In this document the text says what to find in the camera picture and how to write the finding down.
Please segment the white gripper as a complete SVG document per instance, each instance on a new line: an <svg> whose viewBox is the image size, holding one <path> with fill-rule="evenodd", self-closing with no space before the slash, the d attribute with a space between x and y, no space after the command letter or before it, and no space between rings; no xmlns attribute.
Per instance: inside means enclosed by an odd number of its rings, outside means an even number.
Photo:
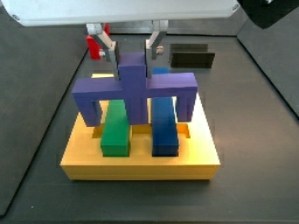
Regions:
<svg viewBox="0 0 299 224"><path fill-rule="evenodd" d="M169 21L193 18L229 18L239 9L238 0L0 0L8 15L23 26L84 25L88 35L105 49L107 62L118 71L118 42L99 23L154 20L154 32L145 41L147 78L153 78L153 60L169 31Z"/></svg>

